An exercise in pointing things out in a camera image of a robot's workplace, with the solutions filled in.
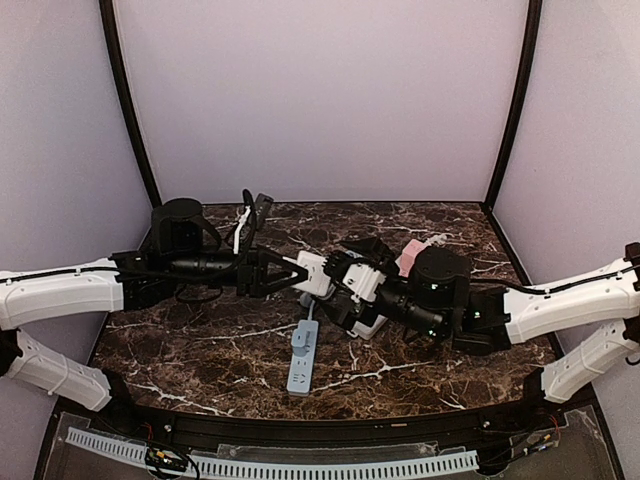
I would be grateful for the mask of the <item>left black frame post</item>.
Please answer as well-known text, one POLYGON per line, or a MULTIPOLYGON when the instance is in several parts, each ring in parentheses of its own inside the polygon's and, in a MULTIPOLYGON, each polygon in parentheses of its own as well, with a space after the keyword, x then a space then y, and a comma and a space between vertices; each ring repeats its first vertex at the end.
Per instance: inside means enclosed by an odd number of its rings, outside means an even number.
POLYGON ((162 204, 162 199, 152 172, 151 162, 145 148, 131 88, 127 78, 124 55, 118 30, 118 21, 116 18, 115 3, 112 0, 99 0, 98 6, 112 77, 136 166, 140 174, 147 199, 149 200, 151 207, 156 208, 162 204))

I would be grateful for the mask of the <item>blue power strip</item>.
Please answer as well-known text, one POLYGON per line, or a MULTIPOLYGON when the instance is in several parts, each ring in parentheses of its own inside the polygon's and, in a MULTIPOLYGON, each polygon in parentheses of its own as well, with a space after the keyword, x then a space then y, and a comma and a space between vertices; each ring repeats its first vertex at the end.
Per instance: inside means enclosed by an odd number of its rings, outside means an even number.
POLYGON ((296 329, 302 328, 306 330, 308 332, 308 337, 307 354, 304 357, 295 356, 292 349, 287 379, 287 391, 292 396, 305 397, 310 393, 318 338, 318 327, 319 323, 315 320, 300 320, 296 327, 296 329))

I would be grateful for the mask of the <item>pink cube socket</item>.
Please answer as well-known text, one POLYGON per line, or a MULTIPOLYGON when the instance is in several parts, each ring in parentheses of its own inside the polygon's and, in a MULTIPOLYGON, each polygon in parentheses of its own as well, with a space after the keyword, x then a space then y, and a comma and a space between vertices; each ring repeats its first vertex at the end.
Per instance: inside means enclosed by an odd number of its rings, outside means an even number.
POLYGON ((396 261, 399 267, 400 276, 407 277, 409 275, 409 272, 415 263, 416 257, 425 248, 425 243, 416 239, 412 239, 405 245, 396 261))

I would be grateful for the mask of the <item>right black frame post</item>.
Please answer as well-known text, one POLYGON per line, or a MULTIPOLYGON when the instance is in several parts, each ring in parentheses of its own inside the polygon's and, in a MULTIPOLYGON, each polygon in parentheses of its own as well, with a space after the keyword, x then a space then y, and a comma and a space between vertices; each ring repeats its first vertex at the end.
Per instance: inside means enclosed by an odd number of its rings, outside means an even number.
POLYGON ((509 165, 511 153, 515 144, 535 58, 537 39, 542 17, 542 9, 542 0, 530 0, 527 3, 527 15, 524 26, 524 34, 514 88, 512 92, 512 98, 506 117, 498 154, 496 157, 496 162, 491 175, 487 193, 483 201, 483 207, 489 214, 492 214, 495 209, 509 165))

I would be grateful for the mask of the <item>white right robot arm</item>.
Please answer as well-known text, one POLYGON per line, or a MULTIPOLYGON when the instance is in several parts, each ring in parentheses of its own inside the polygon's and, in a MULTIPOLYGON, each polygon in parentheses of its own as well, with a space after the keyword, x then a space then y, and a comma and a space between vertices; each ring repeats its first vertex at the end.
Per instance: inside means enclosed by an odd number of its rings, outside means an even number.
POLYGON ((336 302, 323 308, 345 330, 383 316, 404 325, 407 341, 425 335, 484 356, 550 332, 599 323, 591 336, 534 375, 533 393, 547 402, 568 401, 639 350, 638 243, 626 245, 622 258, 596 271, 533 287, 475 278, 470 260, 444 247, 423 248, 401 275, 380 239, 342 245, 323 264, 337 294, 336 302))

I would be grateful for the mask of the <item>blue plug adapter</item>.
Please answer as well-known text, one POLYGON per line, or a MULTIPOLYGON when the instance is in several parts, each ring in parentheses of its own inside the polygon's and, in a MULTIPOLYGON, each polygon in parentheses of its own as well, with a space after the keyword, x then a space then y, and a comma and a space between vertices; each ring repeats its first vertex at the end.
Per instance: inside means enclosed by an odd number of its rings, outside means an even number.
POLYGON ((307 354, 308 332, 302 328, 297 328, 291 337, 291 346, 295 356, 304 357, 307 354))

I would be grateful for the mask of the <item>black frame post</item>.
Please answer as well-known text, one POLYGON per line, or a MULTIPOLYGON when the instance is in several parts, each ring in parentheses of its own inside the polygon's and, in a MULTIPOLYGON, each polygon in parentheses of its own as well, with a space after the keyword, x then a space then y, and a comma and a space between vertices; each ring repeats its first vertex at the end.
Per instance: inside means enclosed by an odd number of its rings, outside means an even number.
POLYGON ((506 117, 498 154, 496 157, 496 162, 491 175, 487 193, 483 201, 483 207, 489 214, 492 214, 495 209, 509 165, 511 153, 515 144, 535 58, 537 39, 542 17, 542 9, 542 0, 530 0, 527 3, 527 15, 524 26, 524 34, 514 88, 512 92, 512 98, 506 117))
POLYGON ((124 55, 118 30, 118 21, 116 18, 115 3, 112 0, 99 0, 98 6, 112 77, 136 166, 140 174, 147 199, 149 200, 151 207, 156 208, 162 204, 162 199, 152 172, 151 162, 145 148, 131 88, 127 78, 124 55))

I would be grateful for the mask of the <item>white multicolour power strip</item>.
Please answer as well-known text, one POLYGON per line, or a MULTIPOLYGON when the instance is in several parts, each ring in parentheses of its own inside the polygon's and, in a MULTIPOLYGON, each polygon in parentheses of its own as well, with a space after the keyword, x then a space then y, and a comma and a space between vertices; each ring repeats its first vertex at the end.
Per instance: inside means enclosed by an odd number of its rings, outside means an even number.
POLYGON ((376 300, 363 305, 361 317, 352 330, 354 335, 370 339, 387 320, 399 322, 417 335, 438 335, 446 325, 446 310, 435 301, 446 288, 421 277, 421 268, 431 267, 428 255, 436 252, 433 245, 424 243, 426 248, 416 257, 407 277, 399 275, 396 262, 388 266, 392 274, 378 286, 376 300))

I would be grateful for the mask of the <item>black front rail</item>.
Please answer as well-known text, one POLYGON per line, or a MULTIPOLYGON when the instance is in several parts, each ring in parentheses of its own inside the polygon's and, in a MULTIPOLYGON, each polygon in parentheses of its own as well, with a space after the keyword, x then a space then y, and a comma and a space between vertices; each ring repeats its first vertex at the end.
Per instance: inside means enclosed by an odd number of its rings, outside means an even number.
POLYGON ((252 420, 136 406, 153 437, 187 450, 214 451, 221 444, 333 448, 435 442, 445 446, 500 444, 534 428, 565 425, 562 404, 519 400, 441 414, 374 420, 252 420))

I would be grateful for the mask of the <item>white cube socket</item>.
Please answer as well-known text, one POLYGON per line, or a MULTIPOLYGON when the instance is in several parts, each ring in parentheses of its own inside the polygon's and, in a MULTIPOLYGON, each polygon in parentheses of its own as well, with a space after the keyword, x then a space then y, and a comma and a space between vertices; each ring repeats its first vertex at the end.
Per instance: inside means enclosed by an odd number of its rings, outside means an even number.
POLYGON ((307 272, 307 279, 294 286, 295 289, 314 295, 326 297, 329 294, 331 279, 324 272, 326 258, 309 251, 298 253, 296 264, 307 272))

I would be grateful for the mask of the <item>small circuit board left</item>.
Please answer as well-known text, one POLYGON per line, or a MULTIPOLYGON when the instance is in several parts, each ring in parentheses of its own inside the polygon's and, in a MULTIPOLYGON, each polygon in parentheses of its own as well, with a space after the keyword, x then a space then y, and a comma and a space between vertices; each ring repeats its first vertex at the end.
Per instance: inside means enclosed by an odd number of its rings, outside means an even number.
POLYGON ((189 466, 189 461, 182 456, 179 456, 173 451, 156 447, 147 448, 144 462, 148 467, 175 472, 185 472, 189 466))

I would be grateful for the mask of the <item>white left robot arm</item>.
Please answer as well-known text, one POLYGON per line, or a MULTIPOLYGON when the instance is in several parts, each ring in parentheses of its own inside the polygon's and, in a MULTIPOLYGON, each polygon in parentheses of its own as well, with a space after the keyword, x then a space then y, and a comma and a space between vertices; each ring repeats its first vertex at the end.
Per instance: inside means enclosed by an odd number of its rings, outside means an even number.
POLYGON ((33 339, 24 325, 91 312, 140 311, 177 297, 189 286, 235 288, 264 298, 309 278, 307 269, 254 245, 271 198, 243 191, 245 207, 226 248, 203 205, 176 198, 153 209, 151 226, 134 251, 91 263, 1 276, 1 373, 101 412, 131 403, 119 374, 81 365, 33 339))

